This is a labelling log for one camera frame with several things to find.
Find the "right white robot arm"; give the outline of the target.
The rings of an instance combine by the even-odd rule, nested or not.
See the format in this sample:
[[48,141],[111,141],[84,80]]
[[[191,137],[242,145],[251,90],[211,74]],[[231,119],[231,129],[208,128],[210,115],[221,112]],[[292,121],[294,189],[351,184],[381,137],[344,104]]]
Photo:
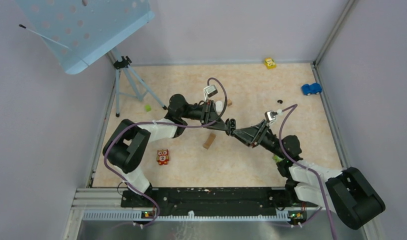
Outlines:
[[284,198],[289,205],[307,202],[328,207],[353,230],[386,210],[383,199],[359,169],[334,170],[304,160],[298,137],[277,136],[266,120],[245,128],[237,128],[235,119],[226,123],[226,133],[231,137],[248,147],[261,146],[273,153],[280,175],[286,178]]

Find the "white earbud charging case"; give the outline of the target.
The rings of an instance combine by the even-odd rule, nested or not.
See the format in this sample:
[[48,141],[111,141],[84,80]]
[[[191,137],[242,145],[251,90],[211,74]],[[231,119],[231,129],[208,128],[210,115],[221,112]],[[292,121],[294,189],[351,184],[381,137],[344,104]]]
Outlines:
[[215,102],[215,110],[218,114],[220,114],[224,109],[224,103],[221,100]]

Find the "black oval charging case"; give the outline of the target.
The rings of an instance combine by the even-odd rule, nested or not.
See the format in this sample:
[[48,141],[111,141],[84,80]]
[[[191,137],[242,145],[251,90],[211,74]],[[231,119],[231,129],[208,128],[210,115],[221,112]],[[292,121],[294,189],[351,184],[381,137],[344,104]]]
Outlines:
[[236,120],[234,118],[229,118],[225,121],[225,124],[227,126],[227,130],[225,131],[228,136],[234,136],[235,135],[235,130],[237,127]]

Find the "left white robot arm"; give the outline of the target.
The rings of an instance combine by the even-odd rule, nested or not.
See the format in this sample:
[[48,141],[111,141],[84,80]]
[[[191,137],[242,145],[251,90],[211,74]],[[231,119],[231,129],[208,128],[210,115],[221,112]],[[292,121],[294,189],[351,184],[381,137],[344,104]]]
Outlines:
[[221,109],[217,109],[211,99],[190,104],[183,95],[174,94],[169,99],[167,113],[162,119],[138,123],[129,119],[121,121],[103,147],[104,165],[133,191],[133,201],[145,207],[152,200],[152,193],[148,190],[151,183],[140,167],[147,145],[179,137],[189,128],[185,119],[199,121],[201,128],[226,131],[228,127],[221,117],[227,107],[227,98]]

